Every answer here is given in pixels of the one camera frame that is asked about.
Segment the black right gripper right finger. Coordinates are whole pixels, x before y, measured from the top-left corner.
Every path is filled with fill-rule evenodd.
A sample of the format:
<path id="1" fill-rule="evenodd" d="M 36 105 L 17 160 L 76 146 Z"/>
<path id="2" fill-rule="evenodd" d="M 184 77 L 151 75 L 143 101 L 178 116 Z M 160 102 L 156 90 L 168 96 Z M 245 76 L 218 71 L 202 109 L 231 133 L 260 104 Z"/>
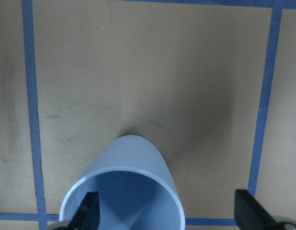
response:
<path id="1" fill-rule="evenodd" d="M 246 189 L 236 189 L 234 220 L 240 230 L 279 230 L 279 224 Z"/>

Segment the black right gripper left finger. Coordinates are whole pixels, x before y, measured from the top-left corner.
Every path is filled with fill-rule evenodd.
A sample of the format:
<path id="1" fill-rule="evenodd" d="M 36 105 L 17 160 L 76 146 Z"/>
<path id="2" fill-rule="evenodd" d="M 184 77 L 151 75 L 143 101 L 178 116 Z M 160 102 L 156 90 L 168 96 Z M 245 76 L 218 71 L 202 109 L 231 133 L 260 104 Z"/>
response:
<path id="1" fill-rule="evenodd" d="M 68 230 L 97 230 L 99 224 L 99 193 L 88 192 L 68 224 Z"/>

